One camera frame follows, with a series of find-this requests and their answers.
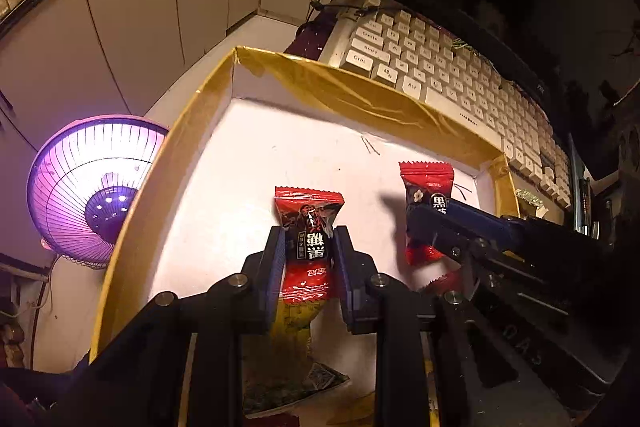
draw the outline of white floor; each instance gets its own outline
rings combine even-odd
[[[171,127],[206,76],[235,46],[282,52],[296,27],[254,16],[202,57],[156,102],[147,118]],[[104,271],[60,259],[52,274],[52,299],[40,311],[33,368],[68,371],[89,350]]]

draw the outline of cabinet handle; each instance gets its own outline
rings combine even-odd
[[[0,98],[2,98],[2,101],[4,102],[4,105],[6,105],[7,109],[13,112],[14,106],[11,105],[11,102],[9,102],[9,99],[4,95],[2,89],[0,89]]]

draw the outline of purple heater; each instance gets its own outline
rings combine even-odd
[[[75,121],[52,136],[27,182],[31,219],[47,246],[106,267],[167,133],[144,118],[109,115]]]

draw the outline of keyboard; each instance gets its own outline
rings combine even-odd
[[[380,0],[343,9],[320,61],[404,92],[500,148],[512,171],[572,206],[567,155],[540,106],[466,42]]]

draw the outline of wire grille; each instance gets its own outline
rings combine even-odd
[[[100,190],[139,189],[167,130],[126,116],[97,117],[62,130],[31,168],[27,200],[31,219],[60,255],[104,267],[113,246],[85,219],[85,206]]]

